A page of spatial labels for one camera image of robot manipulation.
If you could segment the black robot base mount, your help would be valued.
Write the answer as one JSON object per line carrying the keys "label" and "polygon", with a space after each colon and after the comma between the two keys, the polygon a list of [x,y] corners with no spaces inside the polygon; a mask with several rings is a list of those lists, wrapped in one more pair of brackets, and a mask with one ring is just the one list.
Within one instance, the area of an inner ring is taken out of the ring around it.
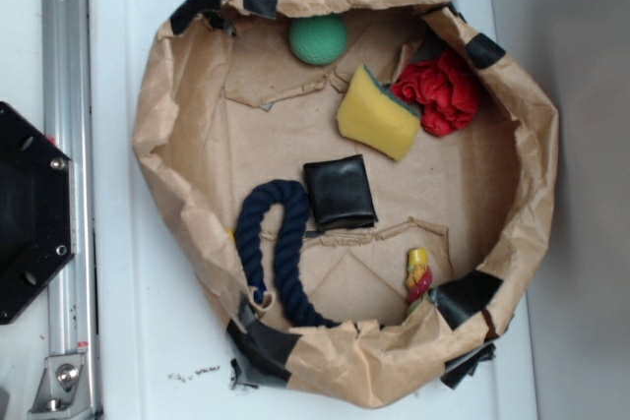
{"label": "black robot base mount", "polygon": [[1,324],[13,323],[74,256],[72,160],[1,104]]}

